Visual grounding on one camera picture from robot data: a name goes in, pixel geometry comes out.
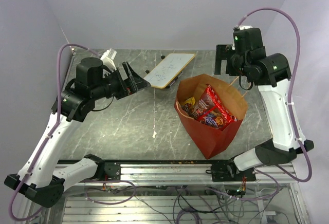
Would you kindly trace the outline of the red cookie snack bag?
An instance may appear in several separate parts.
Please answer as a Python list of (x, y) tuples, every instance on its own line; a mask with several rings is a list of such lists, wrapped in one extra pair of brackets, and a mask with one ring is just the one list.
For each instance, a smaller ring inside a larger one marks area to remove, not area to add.
[(215, 90), (209, 85), (200, 99), (189, 111), (189, 115), (196, 121), (215, 129), (224, 130), (237, 118), (224, 106)]

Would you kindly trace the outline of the red brown paper bag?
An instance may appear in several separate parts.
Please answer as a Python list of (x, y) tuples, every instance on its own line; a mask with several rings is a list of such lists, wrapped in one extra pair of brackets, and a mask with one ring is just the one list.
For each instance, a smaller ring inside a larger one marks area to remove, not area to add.
[[(229, 124), (224, 129), (212, 128), (193, 119), (181, 108), (181, 103), (190, 97), (199, 100), (205, 91), (207, 84), (214, 88), (225, 108), (227, 108), (237, 121)], [(201, 74), (180, 81), (175, 97), (174, 108), (188, 135), (197, 145), (205, 159), (210, 159), (223, 152), (230, 145), (237, 134), (243, 119), (245, 118), (248, 104), (244, 96), (222, 80)]]

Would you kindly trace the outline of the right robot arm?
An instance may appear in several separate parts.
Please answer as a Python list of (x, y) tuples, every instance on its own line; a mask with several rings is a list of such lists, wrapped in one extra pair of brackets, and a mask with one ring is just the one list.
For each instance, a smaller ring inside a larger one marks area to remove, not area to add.
[(281, 53), (266, 55), (259, 28), (235, 27), (233, 44), (216, 47), (215, 74), (221, 73), (223, 60), (227, 62), (226, 74), (245, 76), (257, 87), (272, 133), (271, 139), (233, 159), (234, 164), (226, 169), (231, 180), (239, 180), (252, 167), (285, 164), (314, 149), (313, 141), (302, 133), (288, 96), (293, 80), (288, 59)]

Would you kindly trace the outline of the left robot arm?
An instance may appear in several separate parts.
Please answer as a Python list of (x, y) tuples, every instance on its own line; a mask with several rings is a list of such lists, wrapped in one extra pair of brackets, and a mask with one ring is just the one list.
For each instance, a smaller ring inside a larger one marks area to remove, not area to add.
[(128, 62), (122, 66), (127, 75), (111, 70), (103, 60), (84, 58), (76, 66), (76, 77), (69, 81), (56, 99), (47, 128), (27, 163), (17, 174), (10, 174), (5, 185), (32, 202), (50, 208), (63, 193), (85, 179), (100, 181), (105, 175), (105, 162), (88, 154), (77, 163), (56, 171), (64, 143), (95, 108), (95, 102), (106, 98), (117, 100), (150, 86), (133, 71)]

